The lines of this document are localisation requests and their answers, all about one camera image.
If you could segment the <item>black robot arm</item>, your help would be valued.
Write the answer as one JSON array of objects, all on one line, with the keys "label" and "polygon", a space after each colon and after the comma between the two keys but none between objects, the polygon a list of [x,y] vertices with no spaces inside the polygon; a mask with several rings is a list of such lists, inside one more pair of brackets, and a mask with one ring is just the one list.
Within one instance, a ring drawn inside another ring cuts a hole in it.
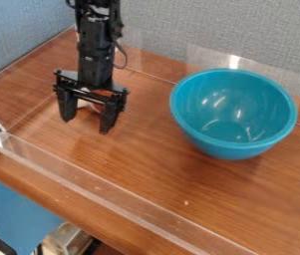
[{"label": "black robot arm", "polygon": [[77,116],[78,100],[101,105],[99,133],[106,134],[126,109],[129,95],[129,89],[113,80],[114,69],[122,69],[129,61],[118,42],[125,27],[121,0],[65,1],[75,10],[79,63],[77,72],[54,72],[59,113],[69,122]]}]

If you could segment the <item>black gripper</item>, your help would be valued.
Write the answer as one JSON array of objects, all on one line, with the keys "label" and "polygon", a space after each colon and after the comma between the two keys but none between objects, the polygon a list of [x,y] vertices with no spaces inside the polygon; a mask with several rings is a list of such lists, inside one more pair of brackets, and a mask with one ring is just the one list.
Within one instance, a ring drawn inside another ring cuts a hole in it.
[{"label": "black gripper", "polygon": [[129,89],[113,79],[107,79],[99,85],[91,85],[79,81],[75,71],[58,69],[54,72],[57,82],[54,91],[58,96],[59,113],[62,120],[69,122],[77,115],[78,99],[89,102],[103,103],[109,97],[99,96],[95,90],[109,91],[118,97],[117,101],[107,101],[101,116],[101,134],[107,134],[114,127],[119,113],[126,108]]}]

